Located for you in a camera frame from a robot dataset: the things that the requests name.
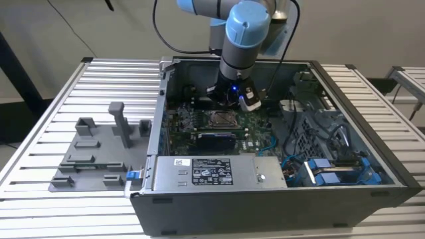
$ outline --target white label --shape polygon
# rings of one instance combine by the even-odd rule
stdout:
[[[176,158],[175,165],[176,166],[191,166],[191,159],[189,158]]]

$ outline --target floor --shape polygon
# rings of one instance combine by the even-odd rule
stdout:
[[[15,147],[19,147],[20,143],[12,143],[11,144]],[[6,166],[8,160],[11,159],[16,149],[7,146],[7,145],[0,145],[0,170]]]

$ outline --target aluminum extrusion table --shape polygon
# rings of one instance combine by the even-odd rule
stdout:
[[[425,136],[356,69],[344,65],[323,66],[425,187]],[[0,238],[150,238],[123,192],[51,193],[48,185],[70,147],[79,117],[114,123],[108,104],[123,101],[130,123],[152,119],[159,84],[159,61],[94,59],[82,62],[0,173]],[[403,206],[379,210],[352,229],[196,238],[425,238],[425,191]]]

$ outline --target cable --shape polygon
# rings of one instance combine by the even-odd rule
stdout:
[[[14,145],[11,145],[11,144],[8,144],[8,143],[6,143],[6,142],[3,142],[3,141],[0,141],[0,145],[6,145],[6,146],[10,146],[11,148],[18,149],[18,147],[15,147]]]
[[[277,71],[279,71],[281,63],[284,61],[284,58],[285,58],[285,55],[287,55],[287,51],[288,51],[288,48],[289,48],[289,45],[291,45],[291,42],[292,42],[292,38],[293,38],[295,32],[297,30],[299,23],[300,23],[300,18],[301,18],[301,8],[300,8],[300,4],[299,4],[297,0],[289,0],[289,1],[292,1],[292,3],[295,4],[295,6],[297,8],[297,20],[295,22],[293,30],[292,30],[292,33],[291,33],[288,44],[287,44],[285,49],[284,49],[284,53],[281,54],[281,58],[280,58],[280,61],[277,63],[277,67],[276,67],[276,70],[275,70],[275,73],[273,73],[271,84],[269,84],[269,86],[268,86],[268,88],[265,90],[267,92],[272,89],[272,86],[273,86],[273,83],[275,83],[275,79],[276,79],[276,75],[277,75]]]
[[[163,43],[164,43],[164,44],[168,46],[168,48],[171,48],[173,51],[176,51],[176,52],[179,52],[179,53],[183,53],[183,54],[211,54],[212,51],[183,51],[183,50],[179,50],[179,49],[176,49],[176,48],[167,42],[167,40],[165,40],[164,37],[161,36],[160,31],[159,31],[159,28],[157,28],[157,21],[156,21],[157,3],[159,3],[159,0],[155,0],[155,2],[154,2],[154,9],[152,9],[152,23],[154,23],[155,32],[157,33],[157,36],[159,36],[160,40],[163,41]]]
[[[260,150],[259,156],[263,156],[263,152],[264,152],[264,151],[267,151],[267,150],[275,148],[275,147],[276,147],[276,143],[277,143],[277,142],[276,142],[276,138],[272,136],[272,145],[271,145],[269,147],[265,147],[263,150]]]
[[[395,98],[393,98],[392,104],[395,104],[395,102],[396,102],[396,97],[397,97],[397,94],[399,94],[400,88],[401,88],[401,85],[399,86],[399,89],[396,90],[396,94],[395,94]]]
[[[335,137],[335,133],[336,133],[336,131],[339,130],[339,128],[341,128],[341,127],[344,127],[344,128],[345,128],[345,131],[347,131],[347,140],[348,140],[348,144],[349,144],[348,147],[349,147],[351,149],[353,149],[352,133],[351,133],[349,127],[348,127],[348,125],[347,125],[345,123],[337,125],[337,126],[333,128],[333,130],[332,130],[332,132],[331,132],[331,134],[329,134],[329,137],[328,137],[328,141],[331,141],[332,138],[335,138],[335,139],[340,142],[340,140]]]
[[[52,6],[52,8],[55,9],[55,11],[58,12],[58,14],[60,15],[62,19],[66,21],[67,25],[70,26],[74,34],[76,35],[76,37],[80,39],[80,41],[84,43],[84,45],[87,46],[87,48],[90,49],[90,51],[92,52],[94,56],[98,58],[96,53],[94,52],[92,48],[87,45],[86,41],[82,39],[82,37],[79,36],[79,34],[75,32],[70,22],[67,21],[64,15],[60,13],[60,11],[58,10],[58,8],[55,7],[55,5],[51,3],[51,0],[47,0],[48,4]]]
[[[296,121],[297,121],[297,106],[296,106],[296,101],[295,101],[295,98],[292,99],[293,101],[293,117],[292,117],[292,123],[291,123],[291,128],[289,128],[289,134],[285,138],[285,141],[284,141],[284,144],[283,144],[283,151],[284,151],[284,154],[287,156],[289,156],[291,154],[288,153],[287,151],[287,145],[288,145],[288,142],[289,142],[289,139],[291,139],[291,136],[293,134],[293,130],[295,130],[295,125],[296,125]]]

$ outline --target metal frame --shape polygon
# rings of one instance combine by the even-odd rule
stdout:
[[[395,66],[387,78],[392,78],[407,88],[411,94],[425,103],[425,68],[424,67],[400,67]]]
[[[110,61],[119,63],[128,68],[136,68],[144,64],[144,60],[123,59],[95,59],[94,61]],[[0,238],[28,238],[28,237],[70,237],[94,239],[111,238],[143,238],[143,228],[139,224],[130,200],[124,198],[123,192],[76,192],[50,193],[47,181],[52,177],[64,155],[63,148],[68,148],[70,139],[74,137],[74,119],[70,122],[56,122],[55,115],[67,113],[68,105],[79,105],[79,111],[96,119],[103,119],[104,106],[111,99],[123,99],[130,107],[124,112],[127,117],[135,116],[139,107],[151,107],[156,101],[152,98],[138,97],[138,95],[118,96],[128,90],[102,90],[103,85],[120,85],[120,81],[99,80],[98,94],[82,96],[82,92],[71,94],[76,85],[80,73],[87,70],[90,63],[82,63],[74,76],[60,91],[51,107],[46,111],[38,125],[32,129],[19,150],[16,151],[4,170],[0,172]],[[323,65],[329,76],[335,80],[343,93],[347,95],[353,106],[364,116],[368,124],[377,132],[384,143],[395,153],[404,167],[408,169],[420,185],[425,187],[425,141],[424,135],[415,130],[408,119],[392,108],[391,103],[376,90],[369,86],[368,81],[355,70],[344,65]],[[159,79],[152,72],[139,79]],[[143,84],[135,78],[127,77],[126,84]],[[80,79],[80,83],[88,83],[90,79]],[[6,181],[20,180],[18,184],[8,184]],[[379,210],[352,229],[323,229],[296,230],[285,232],[263,232],[251,234],[221,234],[197,236],[199,238],[225,239],[265,239],[265,238],[331,238],[352,237],[368,239],[416,238],[425,237],[425,191],[411,198],[401,207]]]
[[[39,119],[46,111],[47,105],[2,32],[0,52],[0,67],[3,72],[18,90],[34,116]]]

